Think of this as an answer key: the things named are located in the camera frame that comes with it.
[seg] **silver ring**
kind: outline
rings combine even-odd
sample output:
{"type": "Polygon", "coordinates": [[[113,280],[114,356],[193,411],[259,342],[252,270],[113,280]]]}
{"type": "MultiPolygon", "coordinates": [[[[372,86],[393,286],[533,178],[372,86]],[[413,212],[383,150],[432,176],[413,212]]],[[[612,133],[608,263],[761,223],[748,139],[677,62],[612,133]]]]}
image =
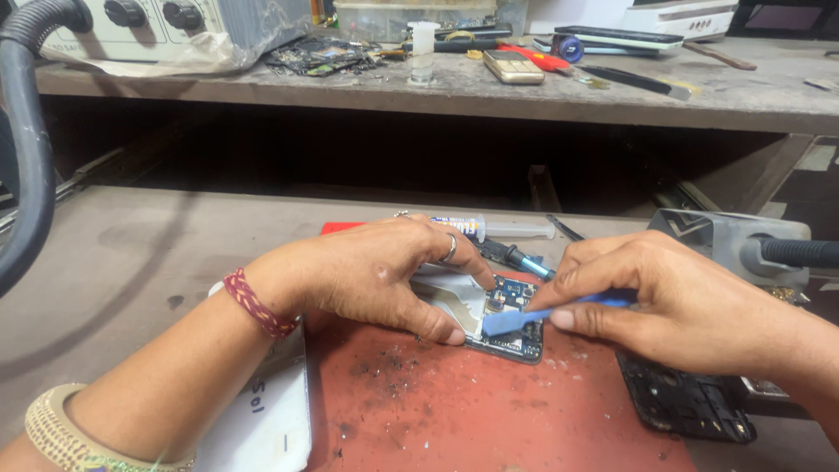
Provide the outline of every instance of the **silver ring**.
{"type": "Polygon", "coordinates": [[[443,264],[450,261],[452,257],[455,256],[455,251],[457,251],[457,238],[452,233],[446,233],[451,236],[451,249],[449,249],[449,254],[446,255],[443,259],[440,260],[443,264]]]}

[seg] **hand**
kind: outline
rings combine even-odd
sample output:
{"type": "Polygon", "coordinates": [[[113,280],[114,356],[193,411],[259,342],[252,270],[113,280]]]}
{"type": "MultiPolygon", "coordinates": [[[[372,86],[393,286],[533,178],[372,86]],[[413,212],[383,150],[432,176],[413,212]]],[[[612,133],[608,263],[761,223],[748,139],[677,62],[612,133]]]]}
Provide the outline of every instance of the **hand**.
{"type": "Polygon", "coordinates": [[[573,243],[556,273],[529,310],[557,307],[558,328],[690,372],[768,374],[779,353],[806,343],[797,328],[821,321],[657,231],[573,243]],[[640,308],[573,302],[609,287],[638,289],[640,308]]]}
{"type": "Polygon", "coordinates": [[[275,313],[318,308],[366,323],[408,329],[448,344],[466,339],[448,313],[422,302],[408,280],[427,262],[457,249],[449,261],[491,290],[495,279],[474,244],[455,228],[411,215],[303,239],[263,255],[245,268],[259,299],[275,313]]]}

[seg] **fingernail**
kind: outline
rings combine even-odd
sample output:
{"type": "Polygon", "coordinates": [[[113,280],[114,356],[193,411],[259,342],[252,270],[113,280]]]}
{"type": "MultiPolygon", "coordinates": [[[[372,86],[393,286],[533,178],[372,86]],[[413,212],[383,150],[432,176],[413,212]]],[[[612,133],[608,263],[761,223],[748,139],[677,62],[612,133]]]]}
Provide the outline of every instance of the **fingernail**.
{"type": "Polygon", "coordinates": [[[449,335],[449,338],[446,340],[446,344],[452,344],[458,346],[463,344],[466,341],[466,334],[463,333],[460,329],[455,329],[449,335]]]}
{"type": "Polygon", "coordinates": [[[559,329],[572,329],[574,327],[574,313],[568,310],[554,310],[550,314],[550,322],[559,329]]]}

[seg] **gold bangle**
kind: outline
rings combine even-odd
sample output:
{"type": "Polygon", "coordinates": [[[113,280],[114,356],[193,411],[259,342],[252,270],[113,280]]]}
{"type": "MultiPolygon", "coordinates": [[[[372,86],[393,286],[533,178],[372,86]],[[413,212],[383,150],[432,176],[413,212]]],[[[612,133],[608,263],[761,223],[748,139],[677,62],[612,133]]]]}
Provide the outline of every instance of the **gold bangle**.
{"type": "Polygon", "coordinates": [[[64,412],[84,384],[57,386],[26,411],[26,433],[39,451],[68,472],[191,472],[195,455],[173,464],[152,464],[111,451],[88,438],[64,412]]]}

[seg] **braided bracelet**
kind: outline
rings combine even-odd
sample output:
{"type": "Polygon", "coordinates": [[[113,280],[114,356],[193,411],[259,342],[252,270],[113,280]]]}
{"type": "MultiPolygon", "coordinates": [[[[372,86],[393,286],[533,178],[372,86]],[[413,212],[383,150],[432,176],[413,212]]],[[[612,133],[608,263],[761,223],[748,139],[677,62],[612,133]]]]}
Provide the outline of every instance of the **braided bracelet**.
{"type": "Polygon", "coordinates": [[[289,321],[273,314],[259,301],[251,286],[245,281],[245,270],[242,267],[224,278],[224,287],[227,293],[231,294],[272,338],[286,339],[297,328],[297,321],[289,321]]]}
{"type": "Polygon", "coordinates": [[[26,411],[26,433],[53,464],[70,472],[191,472],[195,455],[173,464],[131,459],[88,438],[64,412],[64,404],[84,384],[57,386],[45,392],[26,411]]]}

